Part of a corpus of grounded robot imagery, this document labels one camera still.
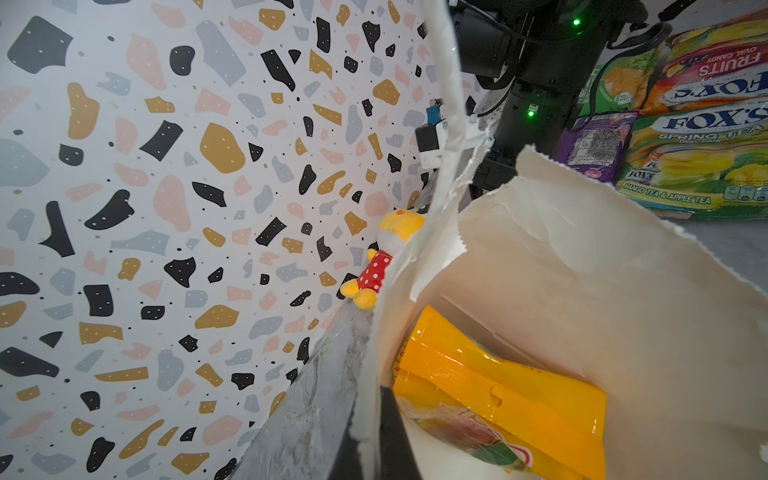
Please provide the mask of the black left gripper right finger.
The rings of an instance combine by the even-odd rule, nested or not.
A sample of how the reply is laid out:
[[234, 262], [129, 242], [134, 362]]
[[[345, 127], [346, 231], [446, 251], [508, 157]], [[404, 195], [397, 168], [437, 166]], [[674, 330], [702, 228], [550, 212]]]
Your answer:
[[397, 400], [391, 388], [380, 388], [380, 479], [420, 480]]

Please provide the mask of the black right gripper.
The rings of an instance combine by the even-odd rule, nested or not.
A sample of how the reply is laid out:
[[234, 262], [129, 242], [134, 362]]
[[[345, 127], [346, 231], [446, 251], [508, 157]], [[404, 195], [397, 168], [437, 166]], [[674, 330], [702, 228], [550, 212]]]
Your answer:
[[470, 199], [475, 200], [484, 193], [496, 190], [517, 175], [516, 160], [502, 152], [490, 152], [479, 164], [469, 186]]

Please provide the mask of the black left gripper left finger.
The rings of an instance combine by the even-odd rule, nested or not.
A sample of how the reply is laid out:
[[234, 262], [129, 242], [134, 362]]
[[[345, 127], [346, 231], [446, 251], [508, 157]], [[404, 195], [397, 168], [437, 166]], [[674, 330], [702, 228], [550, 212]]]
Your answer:
[[337, 451], [328, 480], [362, 480], [358, 444], [350, 434], [351, 422], [348, 422]]

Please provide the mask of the purple snack packet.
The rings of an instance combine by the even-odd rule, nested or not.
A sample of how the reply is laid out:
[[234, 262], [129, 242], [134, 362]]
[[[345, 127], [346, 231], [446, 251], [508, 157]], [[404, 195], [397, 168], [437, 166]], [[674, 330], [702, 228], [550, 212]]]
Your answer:
[[613, 183], [630, 139], [636, 111], [578, 118], [560, 138], [554, 161], [603, 183]]

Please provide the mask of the white printed paper bag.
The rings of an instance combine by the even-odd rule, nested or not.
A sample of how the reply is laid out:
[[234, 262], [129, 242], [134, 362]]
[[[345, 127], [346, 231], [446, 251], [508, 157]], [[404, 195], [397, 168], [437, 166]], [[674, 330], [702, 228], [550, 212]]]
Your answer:
[[[442, 1], [423, 12], [449, 138], [426, 224], [373, 316], [350, 428], [363, 479], [380, 479], [380, 388], [433, 299], [508, 354], [606, 393], [609, 478], [765, 478], [766, 293], [682, 228], [530, 147], [515, 178], [462, 206], [485, 146], [462, 161], [452, 22]], [[408, 440], [422, 478], [499, 475], [423, 434]]]

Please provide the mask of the green corn chips bag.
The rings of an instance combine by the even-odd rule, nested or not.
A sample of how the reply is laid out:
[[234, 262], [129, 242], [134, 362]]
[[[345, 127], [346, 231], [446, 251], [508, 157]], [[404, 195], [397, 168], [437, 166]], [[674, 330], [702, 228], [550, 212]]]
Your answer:
[[587, 117], [590, 106], [595, 114], [638, 110], [646, 98], [648, 82], [662, 47], [611, 62], [600, 78], [602, 65], [597, 65], [579, 93], [580, 117]]

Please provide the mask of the small green snack box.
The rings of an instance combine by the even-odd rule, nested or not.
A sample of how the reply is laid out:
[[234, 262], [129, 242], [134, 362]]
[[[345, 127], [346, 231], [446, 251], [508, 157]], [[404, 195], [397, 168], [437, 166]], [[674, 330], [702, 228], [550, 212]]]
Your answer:
[[639, 118], [615, 186], [665, 218], [765, 219], [767, 100]]

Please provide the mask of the Fox's fruits candy bag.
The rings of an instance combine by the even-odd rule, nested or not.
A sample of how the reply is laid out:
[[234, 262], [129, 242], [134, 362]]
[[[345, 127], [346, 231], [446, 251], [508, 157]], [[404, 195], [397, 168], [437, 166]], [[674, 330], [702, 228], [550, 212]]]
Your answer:
[[767, 11], [761, 9], [668, 41], [644, 115], [725, 105], [767, 95]]

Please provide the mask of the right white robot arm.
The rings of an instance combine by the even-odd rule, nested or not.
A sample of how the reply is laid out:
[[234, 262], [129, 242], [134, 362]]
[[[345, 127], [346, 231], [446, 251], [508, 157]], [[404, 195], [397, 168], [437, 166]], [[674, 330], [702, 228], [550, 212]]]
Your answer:
[[515, 177], [524, 147], [554, 153], [576, 122], [579, 93], [602, 52], [624, 58], [660, 46], [672, 32], [670, 20], [688, 5], [676, 2], [648, 25], [641, 1], [449, 2], [462, 71], [502, 94], [494, 144], [476, 170], [470, 197]]

